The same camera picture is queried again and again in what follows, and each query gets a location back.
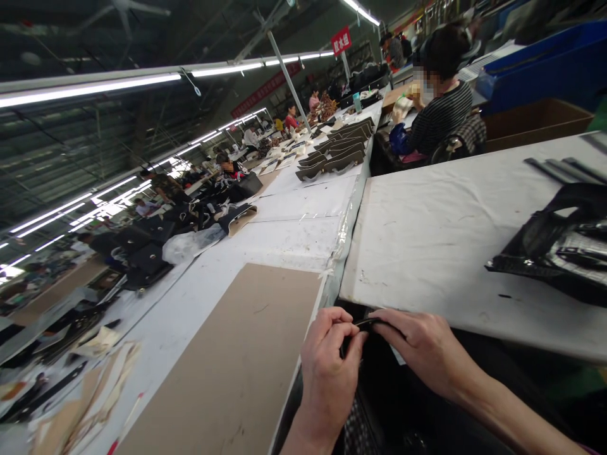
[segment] stack of leather pieces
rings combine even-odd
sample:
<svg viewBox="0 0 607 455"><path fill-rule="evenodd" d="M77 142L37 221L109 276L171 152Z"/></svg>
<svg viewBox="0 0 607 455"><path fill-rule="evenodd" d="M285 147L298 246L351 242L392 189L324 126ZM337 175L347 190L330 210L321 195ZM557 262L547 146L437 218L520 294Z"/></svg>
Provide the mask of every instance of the stack of leather pieces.
<svg viewBox="0 0 607 455"><path fill-rule="evenodd" d="M328 134L329 140L299 161L299 171L295 175L301 181L313 181L324 172L340 174L362 163L365 142L373 134L374 127L373 120L367 118Z"/></svg>

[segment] white cloth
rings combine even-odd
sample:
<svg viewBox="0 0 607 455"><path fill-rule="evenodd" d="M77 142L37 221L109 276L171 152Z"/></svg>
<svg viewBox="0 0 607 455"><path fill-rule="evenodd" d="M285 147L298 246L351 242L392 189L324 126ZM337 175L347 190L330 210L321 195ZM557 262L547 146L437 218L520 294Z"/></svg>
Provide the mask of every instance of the white cloth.
<svg viewBox="0 0 607 455"><path fill-rule="evenodd" d="M137 207L135 208L135 210L141 216L146 216L150 210L154 210L154 209L158 209L158 208L159 208L159 206L157 204L153 204L151 202L146 202L145 205L137 204Z"/></svg>
<svg viewBox="0 0 607 455"><path fill-rule="evenodd" d="M253 131L247 130L245 131L245 138L243 140L245 145L251 145L253 147L257 147L257 138Z"/></svg>

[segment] blue bin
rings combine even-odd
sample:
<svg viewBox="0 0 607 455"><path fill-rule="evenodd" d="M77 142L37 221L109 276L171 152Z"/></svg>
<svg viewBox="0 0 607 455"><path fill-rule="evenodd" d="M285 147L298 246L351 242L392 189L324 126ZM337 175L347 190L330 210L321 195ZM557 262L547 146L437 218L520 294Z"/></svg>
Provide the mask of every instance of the blue bin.
<svg viewBox="0 0 607 455"><path fill-rule="evenodd" d="M594 112L607 88L607 21L569 28L487 64L476 90L489 100L483 115L543 98Z"/></svg>

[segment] red banner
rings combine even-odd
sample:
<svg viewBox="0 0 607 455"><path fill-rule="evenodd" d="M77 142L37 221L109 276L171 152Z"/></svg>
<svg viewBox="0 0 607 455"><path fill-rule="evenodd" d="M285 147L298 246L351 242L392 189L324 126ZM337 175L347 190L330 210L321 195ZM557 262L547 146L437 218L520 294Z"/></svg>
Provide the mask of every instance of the red banner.
<svg viewBox="0 0 607 455"><path fill-rule="evenodd" d="M337 32L337 35L331 38L331 45L333 46L333 54L335 54L335 56L338 56L343 51L350 48L352 46L350 27L346 25L339 32Z"/></svg>
<svg viewBox="0 0 607 455"><path fill-rule="evenodd" d="M286 70L289 73L290 77L295 76L302 70L302 67L299 65L299 62L287 63ZM251 110L253 106L257 103L261 102L264 98L271 95L278 87L286 82L285 75L282 70L277 72L269 81L259 87L253 94L245 99L242 103L236 106L236 109L230 112L232 117L239 118L242 117L243 114L246 114Z"/></svg>

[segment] finger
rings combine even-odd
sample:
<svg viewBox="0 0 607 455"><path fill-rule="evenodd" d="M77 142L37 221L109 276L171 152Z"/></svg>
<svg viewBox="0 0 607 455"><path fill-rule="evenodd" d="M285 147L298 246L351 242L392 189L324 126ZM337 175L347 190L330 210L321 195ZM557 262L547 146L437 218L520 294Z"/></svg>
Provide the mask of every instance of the finger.
<svg viewBox="0 0 607 455"><path fill-rule="evenodd" d="M347 336L354 336L360 332L360 329L349 322L334 324L322 342L322 348L329 352L339 355L339 350L343 344L343 339Z"/></svg>
<svg viewBox="0 0 607 455"><path fill-rule="evenodd" d="M365 344L365 341L369 338L368 332L359 332L356 336L350 341L350 345L348 346L348 353L346 354L345 363L352 368L356 368L360 365L360 359L362 357L362 345Z"/></svg>
<svg viewBox="0 0 607 455"><path fill-rule="evenodd" d="M331 327L336 321L352 322L353 318L346 310L340 306L332 306L331 308L323 308L318 311L316 319L308 330L306 341L317 345L326 336Z"/></svg>
<svg viewBox="0 0 607 455"><path fill-rule="evenodd" d="M386 324L374 324L373 330L381 335L384 340L390 343L398 352L403 356L403 359L407 361L407 358L412 353L413 348L403 338L402 333L396 330L394 327Z"/></svg>
<svg viewBox="0 0 607 455"><path fill-rule="evenodd" d="M389 323L395 329L403 333L405 337L409 336L411 331L419 324L413 313L405 313L391 309L376 310L369 314L369 317L380 318Z"/></svg>

